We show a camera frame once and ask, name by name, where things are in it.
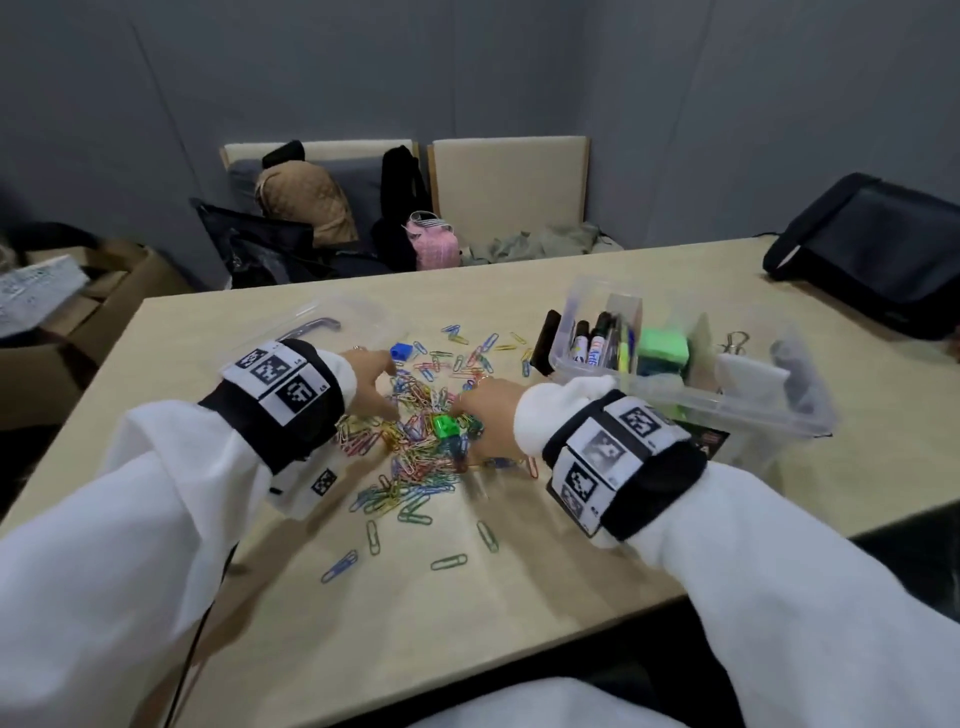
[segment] person's left arm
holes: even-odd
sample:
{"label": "person's left arm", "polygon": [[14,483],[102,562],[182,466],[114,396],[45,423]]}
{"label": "person's left arm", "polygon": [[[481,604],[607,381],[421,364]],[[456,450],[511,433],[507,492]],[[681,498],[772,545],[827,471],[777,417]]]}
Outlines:
{"label": "person's left arm", "polygon": [[270,342],[231,369],[200,404],[128,412],[101,474],[0,541],[0,724],[127,725],[260,502],[305,516],[344,463],[345,410],[396,418],[373,386],[387,352]]}

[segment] black strap handle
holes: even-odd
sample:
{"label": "black strap handle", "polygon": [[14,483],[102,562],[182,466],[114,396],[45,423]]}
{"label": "black strap handle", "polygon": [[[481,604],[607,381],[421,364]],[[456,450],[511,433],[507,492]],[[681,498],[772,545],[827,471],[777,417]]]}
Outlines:
{"label": "black strap handle", "polygon": [[763,270],[773,280],[786,280],[797,273],[792,255],[830,215],[844,206],[862,187],[879,182],[878,177],[854,172],[837,182],[812,205],[795,217],[763,257]]}

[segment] black cable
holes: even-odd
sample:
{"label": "black cable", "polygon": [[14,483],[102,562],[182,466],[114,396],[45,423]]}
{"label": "black cable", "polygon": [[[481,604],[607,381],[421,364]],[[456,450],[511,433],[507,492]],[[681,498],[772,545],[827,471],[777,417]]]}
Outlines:
{"label": "black cable", "polygon": [[[230,553],[227,554],[227,560],[224,563],[224,573],[220,577],[220,583],[224,583],[224,579],[227,578],[227,569],[229,569],[230,562],[233,560],[233,554],[236,553],[237,547],[234,546]],[[186,676],[190,673],[190,664],[193,662],[193,655],[197,651],[197,645],[200,644],[200,635],[204,631],[204,625],[206,624],[207,618],[210,616],[210,611],[213,609],[213,605],[216,603],[216,599],[210,602],[210,606],[206,608],[204,615],[200,617],[200,624],[197,625],[197,631],[193,635],[193,642],[190,643],[190,649],[186,653],[186,660],[183,661],[183,669],[180,671],[180,680],[177,683],[177,690],[174,692],[174,700],[170,704],[170,710],[167,712],[167,719],[163,721],[163,728],[170,728],[174,722],[174,716],[177,714],[177,704],[180,702],[180,693],[183,692],[183,685],[186,683]]]}

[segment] person's left hand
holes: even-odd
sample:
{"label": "person's left hand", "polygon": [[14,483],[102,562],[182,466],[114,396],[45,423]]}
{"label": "person's left hand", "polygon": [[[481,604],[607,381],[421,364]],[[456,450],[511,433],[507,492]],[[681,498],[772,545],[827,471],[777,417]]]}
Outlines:
{"label": "person's left hand", "polygon": [[353,402],[347,409],[347,414],[357,415],[358,417],[382,417],[384,420],[396,422],[400,419],[400,413],[396,405],[383,398],[376,391],[377,378],[386,373],[390,376],[396,374],[396,365],[390,352],[381,350],[379,352],[368,352],[366,349],[351,349],[348,352],[340,352],[340,355],[347,360],[353,373],[357,377],[357,393]]}

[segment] brown bag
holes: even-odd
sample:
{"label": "brown bag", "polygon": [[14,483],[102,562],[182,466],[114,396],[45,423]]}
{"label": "brown bag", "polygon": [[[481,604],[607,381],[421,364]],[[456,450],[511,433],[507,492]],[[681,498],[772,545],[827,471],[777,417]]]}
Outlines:
{"label": "brown bag", "polygon": [[317,164],[293,160],[263,170],[255,198],[267,217],[312,225],[314,248],[359,237],[347,196]]}

